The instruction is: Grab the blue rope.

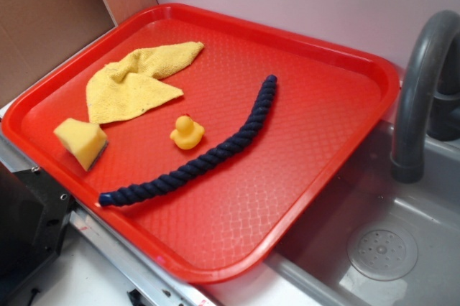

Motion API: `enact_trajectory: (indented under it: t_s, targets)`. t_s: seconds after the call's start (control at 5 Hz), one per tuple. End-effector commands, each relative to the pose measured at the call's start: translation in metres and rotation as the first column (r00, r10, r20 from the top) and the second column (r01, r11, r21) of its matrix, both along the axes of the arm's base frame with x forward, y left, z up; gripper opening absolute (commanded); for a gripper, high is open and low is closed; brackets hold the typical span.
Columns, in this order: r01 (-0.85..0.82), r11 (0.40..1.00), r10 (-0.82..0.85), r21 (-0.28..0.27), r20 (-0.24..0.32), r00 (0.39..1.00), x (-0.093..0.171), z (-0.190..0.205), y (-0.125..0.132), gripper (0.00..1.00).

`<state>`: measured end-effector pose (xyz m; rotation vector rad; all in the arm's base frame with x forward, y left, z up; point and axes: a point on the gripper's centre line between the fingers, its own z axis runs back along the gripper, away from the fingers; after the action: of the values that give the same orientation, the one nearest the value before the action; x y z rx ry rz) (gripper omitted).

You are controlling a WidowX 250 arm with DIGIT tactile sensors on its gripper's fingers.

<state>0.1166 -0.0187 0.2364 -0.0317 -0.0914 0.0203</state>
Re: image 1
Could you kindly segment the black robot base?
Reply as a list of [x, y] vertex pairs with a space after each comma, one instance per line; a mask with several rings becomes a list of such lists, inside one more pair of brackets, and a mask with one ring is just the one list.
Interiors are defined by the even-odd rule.
[[60, 255], [73, 204], [46, 171], [1, 166], [1, 301]]

